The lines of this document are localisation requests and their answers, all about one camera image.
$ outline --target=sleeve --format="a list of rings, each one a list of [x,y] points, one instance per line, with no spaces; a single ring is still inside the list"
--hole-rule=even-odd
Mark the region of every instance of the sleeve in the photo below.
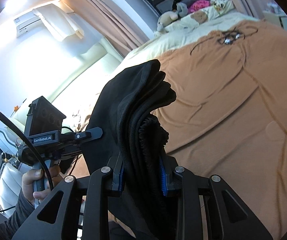
[[[28,200],[26,200],[23,192],[21,191],[16,205],[16,210],[8,220],[0,224],[0,235],[3,239],[11,240],[18,228],[33,211],[34,207],[28,202]]]

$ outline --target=ceiling light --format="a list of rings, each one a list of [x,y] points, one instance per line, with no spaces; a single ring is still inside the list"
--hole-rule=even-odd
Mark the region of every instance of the ceiling light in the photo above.
[[[5,4],[5,10],[8,12],[16,12],[25,2],[26,0],[8,0]]]

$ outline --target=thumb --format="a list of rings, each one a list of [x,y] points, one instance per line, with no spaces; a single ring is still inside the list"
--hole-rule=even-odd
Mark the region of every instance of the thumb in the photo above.
[[[30,185],[35,180],[41,179],[43,176],[43,170],[30,170],[23,175],[22,185]]]

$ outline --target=black cable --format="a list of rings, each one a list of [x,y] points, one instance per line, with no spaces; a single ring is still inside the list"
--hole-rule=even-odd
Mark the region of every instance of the black cable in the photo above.
[[[66,128],[66,129],[68,129],[68,130],[70,130],[70,131],[72,131],[72,132],[75,132],[73,129],[71,129],[71,128],[68,127],[68,126],[63,126],[62,128]]]
[[[71,171],[69,172],[69,175],[68,175],[68,176],[71,175],[71,173],[73,172],[74,168],[76,167],[78,159],[79,159],[79,156],[77,156],[76,161],[75,161],[75,163],[74,163],[74,166],[73,166],[73,168],[71,169]]]
[[[0,133],[2,133],[2,134],[4,135],[6,141],[7,141],[10,145],[12,145],[12,146],[15,147],[16,149],[18,149],[18,147],[17,147],[15,144],[13,144],[13,143],[11,143],[10,141],[8,141],[6,135],[5,135],[5,133],[4,133],[3,131],[0,131]]]
[[[54,184],[51,179],[51,175],[49,172],[49,169],[47,165],[45,164],[44,160],[36,150],[36,148],[31,144],[31,142],[27,139],[27,137],[23,134],[23,132],[12,123],[2,112],[0,112],[0,121],[3,122],[7,127],[9,127],[14,133],[16,133],[20,139],[23,140],[24,143],[29,147],[29,149],[32,151],[32,153],[35,155],[36,159],[40,162],[42,165],[42,168],[45,172],[45,175],[47,176],[47,180],[49,182],[49,188],[50,190],[54,189]]]
[[[1,212],[4,212],[4,211],[8,211],[8,210],[10,210],[10,209],[13,209],[13,208],[15,208],[16,206],[12,206],[12,207],[10,207],[10,208],[6,208],[6,209],[4,209],[4,210],[0,210],[0,213]]]
[[[258,32],[258,28],[257,27],[254,27],[254,26],[247,26],[246,29],[253,29],[254,31],[252,33],[248,33],[248,34],[245,34],[243,33],[242,31],[240,30],[237,30],[236,28],[234,28],[233,30],[228,30],[228,31],[225,31],[225,32],[221,32],[221,34],[223,35],[221,38],[217,39],[217,42],[220,44],[220,45],[224,45],[225,44],[225,40],[226,39],[231,39],[229,43],[229,45],[232,45],[238,38],[243,38],[243,40],[246,38],[246,37],[250,37],[252,35],[254,35],[255,33]],[[209,40],[212,40],[214,37],[209,37],[208,39],[204,40],[204,41],[201,41],[199,43],[197,43],[193,49],[191,50],[190,52],[190,56],[192,55],[192,52],[194,51],[194,49],[199,46],[200,44],[206,42],[206,41],[209,41]]]

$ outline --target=metal bolt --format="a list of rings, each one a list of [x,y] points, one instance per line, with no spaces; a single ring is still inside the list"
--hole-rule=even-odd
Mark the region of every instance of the metal bolt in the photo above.
[[[110,172],[110,170],[111,170],[110,167],[107,167],[107,166],[101,168],[101,172],[103,173],[108,173]]]
[[[221,178],[217,175],[214,175],[211,177],[211,179],[214,181],[214,182],[219,182],[221,180]]]
[[[65,177],[65,182],[69,183],[69,182],[72,182],[74,180],[74,177],[73,176],[67,176]]]
[[[184,167],[177,166],[177,167],[174,168],[174,170],[175,170],[176,172],[178,172],[178,173],[182,173],[182,172],[184,172]]]

